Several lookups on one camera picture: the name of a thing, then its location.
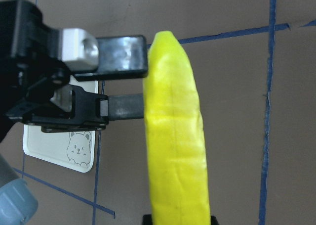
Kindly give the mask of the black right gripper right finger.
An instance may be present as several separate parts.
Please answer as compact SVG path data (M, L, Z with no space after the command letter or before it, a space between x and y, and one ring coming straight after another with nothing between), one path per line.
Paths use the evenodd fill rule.
M217 221L217 219L216 219L215 216L211 216L211 218L210 218L210 224L211 224L211 225L219 225L219 223L218 223L218 221Z

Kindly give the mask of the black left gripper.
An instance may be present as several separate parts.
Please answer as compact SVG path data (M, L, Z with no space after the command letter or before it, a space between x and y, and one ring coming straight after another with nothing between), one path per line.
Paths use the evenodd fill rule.
M46 126L49 118L66 116L50 101L70 80L60 54L61 30L46 26L33 3L0 3L1 136L16 122Z

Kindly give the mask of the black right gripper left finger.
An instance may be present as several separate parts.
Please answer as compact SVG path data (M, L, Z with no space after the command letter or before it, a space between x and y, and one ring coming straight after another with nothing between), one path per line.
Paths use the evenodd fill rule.
M153 225L153 219L151 214L145 214L142 216L142 225Z

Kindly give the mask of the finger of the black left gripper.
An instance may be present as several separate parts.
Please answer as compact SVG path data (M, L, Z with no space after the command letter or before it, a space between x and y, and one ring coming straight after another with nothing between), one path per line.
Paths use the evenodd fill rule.
M60 59L77 81L144 78L147 42L142 35L96 38L84 29L61 30Z
M39 93L33 99L17 101L5 116L29 126L40 126L44 133L104 130L110 121L144 117L143 95L91 93L82 87L65 85L52 98Z

